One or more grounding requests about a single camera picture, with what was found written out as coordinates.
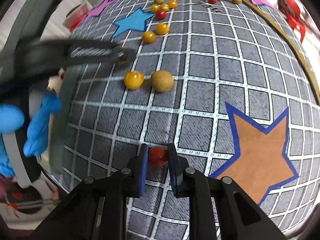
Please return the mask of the blue gloved hand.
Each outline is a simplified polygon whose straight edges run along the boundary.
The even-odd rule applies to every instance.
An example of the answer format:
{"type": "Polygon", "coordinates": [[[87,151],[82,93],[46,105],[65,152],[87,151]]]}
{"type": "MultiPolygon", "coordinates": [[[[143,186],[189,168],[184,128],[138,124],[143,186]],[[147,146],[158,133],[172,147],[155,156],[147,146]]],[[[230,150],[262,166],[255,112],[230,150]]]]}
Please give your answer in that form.
{"type": "Polygon", "coordinates": [[[17,132],[17,142],[22,144],[21,152],[25,157],[27,171],[30,171],[30,181],[40,176],[40,168],[36,157],[48,147],[49,119],[52,114],[61,110],[62,103],[55,91],[45,91],[39,109],[30,120],[18,107],[11,104],[1,104],[1,176],[12,178],[16,176],[8,157],[3,136],[17,132]]]}

